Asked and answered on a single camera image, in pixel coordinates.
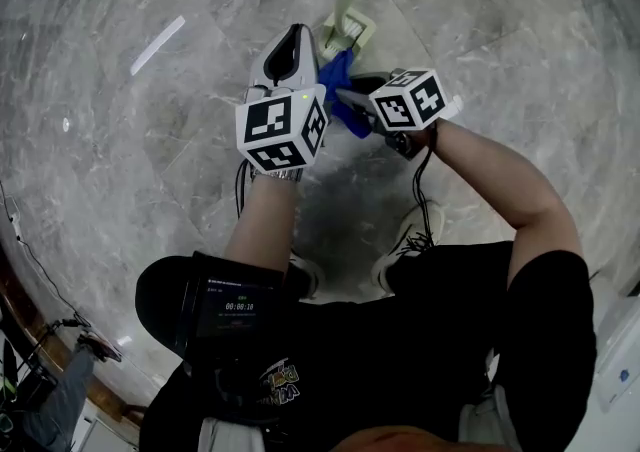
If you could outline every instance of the sneaker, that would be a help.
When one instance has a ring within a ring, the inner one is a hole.
[[[78,344],[88,345],[91,348],[91,352],[100,361],[113,360],[120,363],[122,357],[118,354],[106,340],[103,340],[98,335],[92,332],[87,332],[78,337]]]
[[[444,229],[444,210],[433,201],[427,202],[429,227],[433,244],[440,242]],[[380,257],[371,269],[371,282],[382,288],[387,294],[393,294],[387,282],[387,269],[403,256],[416,257],[429,249],[422,210],[419,206],[412,208],[402,220],[400,230],[396,236],[396,243],[391,251]]]
[[[318,290],[318,287],[324,285],[325,283],[324,271],[318,264],[312,262],[311,260],[302,258],[293,250],[291,250],[289,263],[303,271],[303,273],[309,278],[309,290],[302,298],[302,300],[304,301],[305,299],[313,299],[313,295]]]

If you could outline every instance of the blue object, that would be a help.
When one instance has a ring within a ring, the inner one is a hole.
[[[336,94],[336,89],[349,89],[349,68],[353,63],[353,50],[348,48],[339,52],[333,61],[322,67],[318,73],[318,82],[327,88],[325,100],[331,102],[331,114],[340,118],[352,134],[364,139],[371,133],[371,124],[366,116],[355,112],[343,104]]]

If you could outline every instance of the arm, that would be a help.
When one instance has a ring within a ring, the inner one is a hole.
[[[495,141],[438,120],[435,154],[516,230],[507,284],[530,260],[554,250],[582,256],[571,214],[527,159]],[[423,132],[415,139],[426,144]]]
[[[295,182],[256,176],[225,258],[286,273],[296,200]]]

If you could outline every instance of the cable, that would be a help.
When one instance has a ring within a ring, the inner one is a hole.
[[[7,214],[9,222],[13,223],[13,217],[9,215],[9,210],[7,210],[7,197],[4,194],[4,185],[2,185],[2,180],[0,180],[0,190],[2,190],[2,206],[4,207],[4,213]]]
[[[59,321],[59,320],[55,321],[53,324],[51,324],[51,326],[47,325],[47,329],[45,329],[40,339],[36,342],[36,345],[33,347],[33,349],[31,349],[31,352],[29,353],[29,355],[22,360],[22,363],[20,363],[20,365],[16,369],[16,372],[20,372],[20,369],[22,368],[22,366],[31,359],[31,356],[33,356],[36,353],[36,351],[40,348],[40,346],[44,345],[47,338],[53,335],[56,332],[56,329],[58,329],[61,325],[62,325],[62,321]]]
[[[425,243],[425,247],[430,248],[434,246],[433,243],[433,235],[431,233],[431,225],[429,223],[429,212],[427,210],[427,200],[426,196],[422,192],[421,182],[422,182],[422,174],[429,164],[429,159],[433,154],[433,151],[436,149],[436,143],[438,141],[438,129],[437,125],[434,123],[433,127],[430,130],[429,137],[429,150],[427,151],[427,155],[424,160],[420,163],[416,172],[413,174],[412,181],[412,189],[413,189],[413,197],[416,200],[416,203],[420,207],[422,211],[422,219],[424,222],[425,235],[424,237],[420,237],[420,241]],[[416,240],[409,239],[409,249],[421,249],[420,245],[417,244]]]
[[[4,192],[4,186],[2,185],[2,181],[0,181],[0,190],[2,191],[2,205],[4,206],[4,211],[7,214],[7,218],[9,219],[9,222],[13,223],[13,218],[9,215],[9,211],[7,210],[7,197]],[[76,309],[75,306],[73,306],[69,301],[67,301],[64,297],[62,297],[62,294],[60,293],[60,289],[58,289],[58,285],[56,285],[55,282],[51,279],[51,276],[49,276],[49,273],[47,272],[47,270],[40,263],[40,260],[36,258],[36,255],[33,253],[31,246],[29,246],[29,244],[23,241],[20,237],[16,237],[16,238],[20,244],[22,244],[25,248],[27,248],[27,251],[29,252],[29,255],[31,255],[31,258],[33,258],[34,262],[38,265],[38,267],[40,267],[45,278],[47,278],[49,283],[51,283],[51,285],[55,289],[56,296],[60,299],[60,301],[62,301],[71,309],[71,311],[73,312],[74,319],[80,322],[81,325],[90,328],[91,323],[80,314],[80,312]]]
[[[240,214],[244,209],[244,188],[247,183],[248,167],[249,167],[249,161],[247,159],[244,159],[238,166],[238,171],[236,172],[235,191],[236,191],[236,213],[238,214],[238,219],[240,219]]]

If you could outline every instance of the metal wristband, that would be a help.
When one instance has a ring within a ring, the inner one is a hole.
[[[273,171],[271,173],[261,173],[257,170],[251,171],[251,180],[253,180],[256,175],[264,175],[270,176],[272,178],[279,178],[280,180],[290,180],[291,182],[299,182],[302,178],[302,168],[298,169],[283,169],[281,171]]]

